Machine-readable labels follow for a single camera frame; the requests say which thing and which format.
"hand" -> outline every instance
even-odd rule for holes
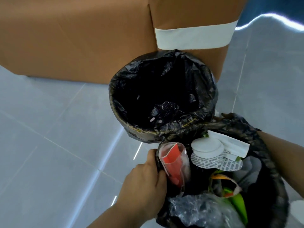
[[[155,150],[150,149],[145,164],[137,165],[126,177],[115,207],[124,211],[141,226],[155,218],[167,193],[167,178],[157,172]]]

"floor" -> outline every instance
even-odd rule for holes
[[[304,30],[261,17],[235,32],[217,110],[304,146]],[[0,221],[84,228],[157,144],[127,136],[107,85],[17,76],[0,67]],[[290,200],[301,197],[286,185]],[[155,220],[144,228],[160,227]],[[287,227],[304,227],[290,217]]]

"garbage bag opening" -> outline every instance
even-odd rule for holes
[[[191,120],[199,109],[212,111],[217,101],[209,68],[179,50],[136,58],[112,78],[109,90],[122,119],[141,129],[160,128],[185,118]]]

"black plastic bag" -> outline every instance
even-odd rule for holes
[[[274,162],[271,160],[270,153],[257,134],[255,128],[250,126],[248,122],[241,116],[230,113],[226,118],[219,122],[198,123],[189,127],[187,131],[171,134],[162,142],[180,142],[187,149],[187,154],[190,158],[192,154],[191,142],[203,134],[207,130],[212,130],[218,133],[228,135],[243,142],[249,143],[250,148],[247,154],[261,160],[262,168],[258,175],[257,182],[250,185],[247,193],[241,192],[247,214],[247,228],[268,227],[268,228],[283,228],[285,227],[288,216],[288,196],[281,176],[279,175]],[[163,169],[163,166],[156,153],[156,162],[158,171]],[[202,169],[190,162],[191,181],[185,187],[184,195],[202,194],[208,188],[208,178],[216,169]],[[169,198],[176,197],[180,194],[180,189],[167,180],[167,195],[164,206],[158,213],[156,222],[161,226],[168,228],[185,228],[186,226],[178,217],[169,216],[171,206]]]
[[[152,143],[210,121],[218,91],[210,69],[179,50],[131,61],[109,84],[111,108],[130,137]]]

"cardboard box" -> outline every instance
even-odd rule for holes
[[[134,58],[162,48],[159,30],[236,21],[245,1],[0,0],[0,65],[15,74],[108,83]],[[158,35],[158,43],[168,38]],[[218,79],[228,45],[189,49]]]

